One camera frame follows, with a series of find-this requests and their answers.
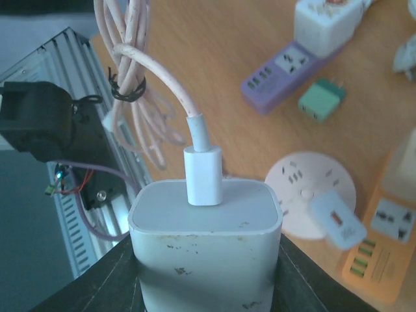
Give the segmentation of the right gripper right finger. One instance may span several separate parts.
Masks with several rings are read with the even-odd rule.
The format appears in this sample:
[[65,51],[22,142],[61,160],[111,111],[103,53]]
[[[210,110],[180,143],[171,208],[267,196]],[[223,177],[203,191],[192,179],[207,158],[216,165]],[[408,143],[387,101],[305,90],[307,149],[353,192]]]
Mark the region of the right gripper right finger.
[[335,281],[285,235],[281,236],[274,310],[293,312],[377,312]]

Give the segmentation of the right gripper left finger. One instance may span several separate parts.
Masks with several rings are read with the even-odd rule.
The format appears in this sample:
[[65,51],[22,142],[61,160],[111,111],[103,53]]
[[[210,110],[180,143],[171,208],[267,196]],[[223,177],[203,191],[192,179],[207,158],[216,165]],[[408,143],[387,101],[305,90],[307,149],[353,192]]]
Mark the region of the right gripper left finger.
[[31,310],[144,311],[131,238],[124,238],[82,276]]

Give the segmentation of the small white grey adapter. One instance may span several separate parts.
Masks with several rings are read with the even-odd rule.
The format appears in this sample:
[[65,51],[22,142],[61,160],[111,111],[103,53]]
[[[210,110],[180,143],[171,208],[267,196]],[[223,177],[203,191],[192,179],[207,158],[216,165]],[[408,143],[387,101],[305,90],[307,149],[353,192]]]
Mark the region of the small white grey adapter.
[[340,250],[350,250],[367,237],[367,229],[334,190],[324,192],[309,202],[311,217]]

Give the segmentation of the orange power strip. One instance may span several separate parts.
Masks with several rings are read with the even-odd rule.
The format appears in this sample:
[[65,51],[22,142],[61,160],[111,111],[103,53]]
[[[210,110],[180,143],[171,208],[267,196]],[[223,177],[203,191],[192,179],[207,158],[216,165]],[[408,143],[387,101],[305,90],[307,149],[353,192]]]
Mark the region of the orange power strip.
[[382,180],[393,154],[382,163],[362,220],[367,236],[345,257],[347,284],[385,304],[398,297],[415,250],[415,202],[387,192]]

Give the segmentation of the white USB charger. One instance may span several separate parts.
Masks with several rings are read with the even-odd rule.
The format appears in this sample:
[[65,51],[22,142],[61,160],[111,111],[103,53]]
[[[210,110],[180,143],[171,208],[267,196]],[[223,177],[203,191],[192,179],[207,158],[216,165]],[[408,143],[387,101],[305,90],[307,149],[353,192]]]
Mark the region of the white USB charger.
[[183,180],[144,187],[129,213],[146,311],[270,311],[283,214],[275,192],[225,179],[224,199],[194,206]]

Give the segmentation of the green plug adapter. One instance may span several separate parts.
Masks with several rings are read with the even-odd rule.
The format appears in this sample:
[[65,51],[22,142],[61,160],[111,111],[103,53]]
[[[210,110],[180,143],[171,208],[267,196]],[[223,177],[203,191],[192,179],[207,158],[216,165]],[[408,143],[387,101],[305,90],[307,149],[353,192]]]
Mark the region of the green plug adapter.
[[318,123],[324,123],[346,96],[341,84],[320,78],[298,100],[298,108]]

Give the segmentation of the white cube socket with flower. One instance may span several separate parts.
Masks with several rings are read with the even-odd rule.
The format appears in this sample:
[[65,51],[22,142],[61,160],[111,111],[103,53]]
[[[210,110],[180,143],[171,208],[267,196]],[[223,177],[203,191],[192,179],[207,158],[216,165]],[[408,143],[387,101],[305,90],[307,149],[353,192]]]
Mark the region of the white cube socket with flower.
[[325,59],[351,39],[364,12],[363,1],[297,1],[294,39]]

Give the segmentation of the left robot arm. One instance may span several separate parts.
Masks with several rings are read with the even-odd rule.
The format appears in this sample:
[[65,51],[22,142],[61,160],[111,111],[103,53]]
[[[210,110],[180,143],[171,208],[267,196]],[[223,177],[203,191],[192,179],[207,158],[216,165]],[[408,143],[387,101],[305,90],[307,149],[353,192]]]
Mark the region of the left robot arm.
[[1,136],[15,150],[43,163],[100,163],[105,141],[83,109],[101,103],[101,96],[73,99],[47,81],[5,82],[1,96]]

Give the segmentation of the pink round power socket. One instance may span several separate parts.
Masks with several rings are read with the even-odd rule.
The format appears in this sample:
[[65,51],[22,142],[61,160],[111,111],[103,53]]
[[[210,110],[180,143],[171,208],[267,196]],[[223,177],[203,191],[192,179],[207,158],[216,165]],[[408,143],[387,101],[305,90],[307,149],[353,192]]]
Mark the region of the pink round power socket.
[[348,208],[356,208],[356,188],[351,175],[334,158],[314,151],[291,153],[269,170],[265,183],[279,200],[283,212],[282,231],[298,239],[317,241],[324,232],[310,217],[309,202],[335,190]]

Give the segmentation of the purple power strip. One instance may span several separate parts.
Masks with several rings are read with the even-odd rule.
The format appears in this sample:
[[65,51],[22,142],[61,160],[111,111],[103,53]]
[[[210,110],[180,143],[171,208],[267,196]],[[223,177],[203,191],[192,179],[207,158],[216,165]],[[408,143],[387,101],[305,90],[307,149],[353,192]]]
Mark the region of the purple power strip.
[[261,65],[240,86],[245,102],[267,115],[340,52],[318,58],[295,40]]

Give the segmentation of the aluminium rail frame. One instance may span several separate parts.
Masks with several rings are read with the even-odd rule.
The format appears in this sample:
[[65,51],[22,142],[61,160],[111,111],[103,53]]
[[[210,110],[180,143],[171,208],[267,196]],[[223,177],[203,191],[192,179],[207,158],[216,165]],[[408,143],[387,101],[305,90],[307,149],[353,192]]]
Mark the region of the aluminium rail frame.
[[128,234],[131,204],[148,179],[140,157],[104,128],[111,105],[93,47],[71,29],[1,75],[1,147],[35,189],[10,193],[57,215],[75,277]]

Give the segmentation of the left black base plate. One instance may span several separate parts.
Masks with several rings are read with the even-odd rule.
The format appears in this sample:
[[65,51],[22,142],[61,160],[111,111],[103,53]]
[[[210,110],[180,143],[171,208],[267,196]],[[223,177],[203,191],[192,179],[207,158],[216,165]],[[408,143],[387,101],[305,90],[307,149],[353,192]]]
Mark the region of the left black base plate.
[[92,171],[81,190],[88,210],[110,204],[119,195],[127,195],[129,190],[137,193],[136,183],[121,171],[101,124],[97,109],[102,103],[103,98],[98,95],[74,101],[71,145],[66,154],[69,161],[83,164],[73,170],[76,177]]

